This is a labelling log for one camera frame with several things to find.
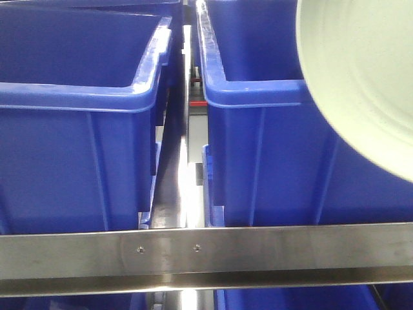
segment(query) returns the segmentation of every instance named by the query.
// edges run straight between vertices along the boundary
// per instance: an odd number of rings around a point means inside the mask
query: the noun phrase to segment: plastic container
[[[0,21],[1,232],[136,229],[170,18],[2,4]]]
[[[226,225],[413,220],[413,184],[352,150],[312,101],[297,58],[296,1],[197,8],[213,205],[224,206]]]
[[[381,285],[381,288],[381,296],[389,309],[413,309],[413,283]]]
[[[379,310],[368,287],[300,287],[222,291],[217,310]]]
[[[204,147],[203,163],[205,226],[224,227],[223,207],[212,205],[210,200],[214,174],[209,146]],[[216,310],[379,310],[366,285],[217,290],[214,301]]]
[[[145,294],[0,298],[2,310],[145,310]]]
[[[179,87],[181,83],[181,49],[183,9],[181,0],[15,0],[5,3],[18,5],[41,5],[65,8],[87,8],[115,12],[129,12],[138,14],[152,14],[171,16],[172,54],[168,68],[162,73],[158,86],[156,103],[156,125],[163,125],[163,113],[166,107],[168,87]]]

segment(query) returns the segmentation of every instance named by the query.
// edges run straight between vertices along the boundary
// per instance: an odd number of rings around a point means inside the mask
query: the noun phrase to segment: white bowl
[[[297,47],[310,93],[338,134],[413,181],[413,1],[299,0]]]

